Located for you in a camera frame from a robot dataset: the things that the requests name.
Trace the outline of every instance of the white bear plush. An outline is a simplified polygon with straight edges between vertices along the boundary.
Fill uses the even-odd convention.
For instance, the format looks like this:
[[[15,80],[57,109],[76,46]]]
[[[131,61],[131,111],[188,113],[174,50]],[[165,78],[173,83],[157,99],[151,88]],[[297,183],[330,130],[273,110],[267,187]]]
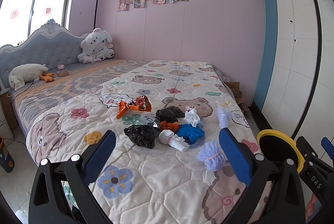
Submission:
[[[11,88],[17,91],[26,82],[32,82],[39,78],[44,72],[49,71],[45,64],[24,64],[12,69],[9,73],[8,81]]]
[[[79,62],[86,64],[112,58],[114,56],[112,41],[106,30],[95,28],[80,44],[82,53],[77,57]]]

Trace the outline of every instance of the silver screw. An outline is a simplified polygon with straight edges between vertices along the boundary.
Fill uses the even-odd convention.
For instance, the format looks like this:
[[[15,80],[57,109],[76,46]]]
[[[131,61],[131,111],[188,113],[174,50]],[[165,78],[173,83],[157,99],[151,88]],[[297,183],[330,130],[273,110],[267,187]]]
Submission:
[[[263,161],[264,156],[262,154],[255,154],[255,159],[258,160],[258,161]]]
[[[288,163],[288,165],[290,165],[290,166],[292,166],[292,165],[294,164],[293,160],[290,159],[290,158],[287,159],[287,163]]]
[[[42,160],[41,160],[41,165],[42,165],[42,166],[45,166],[45,165],[47,164],[47,161],[48,161],[48,160],[47,160],[46,158],[42,159]]]
[[[78,161],[79,159],[80,159],[80,155],[79,155],[79,154],[74,154],[74,155],[71,156],[71,160],[72,160],[73,162],[76,162],[76,161]]]

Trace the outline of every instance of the white carved headboard frame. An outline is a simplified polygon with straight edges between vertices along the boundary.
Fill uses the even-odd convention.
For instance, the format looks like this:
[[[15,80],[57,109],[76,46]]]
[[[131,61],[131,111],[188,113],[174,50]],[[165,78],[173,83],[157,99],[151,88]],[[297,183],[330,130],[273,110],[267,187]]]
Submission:
[[[21,45],[2,46],[0,48],[0,94],[10,89],[8,75],[16,66],[38,63],[45,64],[51,70],[59,64],[77,63],[77,56],[82,52],[80,43],[88,34],[75,36],[51,19]]]

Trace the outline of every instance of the window pane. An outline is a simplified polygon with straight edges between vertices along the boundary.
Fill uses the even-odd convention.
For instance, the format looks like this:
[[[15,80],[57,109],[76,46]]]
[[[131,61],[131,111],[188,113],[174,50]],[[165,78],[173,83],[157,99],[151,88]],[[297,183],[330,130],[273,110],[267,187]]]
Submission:
[[[28,37],[32,0],[3,0],[0,8],[0,47],[17,45]]]
[[[35,0],[31,19],[30,34],[40,28],[49,19],[54,19],[61,25],[65,0]]]

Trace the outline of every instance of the purple yarn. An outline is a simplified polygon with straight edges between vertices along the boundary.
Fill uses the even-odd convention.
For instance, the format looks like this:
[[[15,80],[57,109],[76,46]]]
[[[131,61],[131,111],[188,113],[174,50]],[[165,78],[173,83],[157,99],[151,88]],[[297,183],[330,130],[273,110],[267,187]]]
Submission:
[[[197,160],[200,162],[204,162],[205,168],[210,171],[220,170],[221,168],[223,168],[226,162],[217,141],[210,141],[205,143],[204,147],[197,154]]]

